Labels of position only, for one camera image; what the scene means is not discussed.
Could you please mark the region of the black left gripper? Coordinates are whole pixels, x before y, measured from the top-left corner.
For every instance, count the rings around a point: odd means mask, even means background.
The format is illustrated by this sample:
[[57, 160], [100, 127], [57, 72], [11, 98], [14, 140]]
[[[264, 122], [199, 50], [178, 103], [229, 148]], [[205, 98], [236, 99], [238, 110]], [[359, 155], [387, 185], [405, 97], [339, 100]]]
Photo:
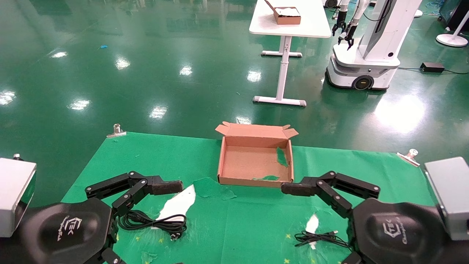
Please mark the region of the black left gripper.
[[[9, 238], [1, 238], [2, 264], [126, 264], [113, 250], [114, 217], [127, 214], [146, 195], [177, 194], [180, 180], [132, 171], [85, 188], [87, 200], [55, 203], [25, 211]], [[112, 208], [100, 199], [124, 192]]]

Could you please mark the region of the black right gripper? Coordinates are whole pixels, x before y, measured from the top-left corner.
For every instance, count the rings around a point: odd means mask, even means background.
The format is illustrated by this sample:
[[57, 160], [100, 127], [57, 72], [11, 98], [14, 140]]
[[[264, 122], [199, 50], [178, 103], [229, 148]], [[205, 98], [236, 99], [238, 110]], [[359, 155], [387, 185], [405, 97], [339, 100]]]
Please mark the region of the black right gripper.
[[[352, 204], [336, 190], [365, 199]], [[414, 203], [383, 203], [380, 187], [330, 171], [281, 184], [283, 194], [318, 196], [339, 216], [349, 218], [352, 252], [342, 264], [467, 264], [467, 240], [453, 240], [440, 209]]]

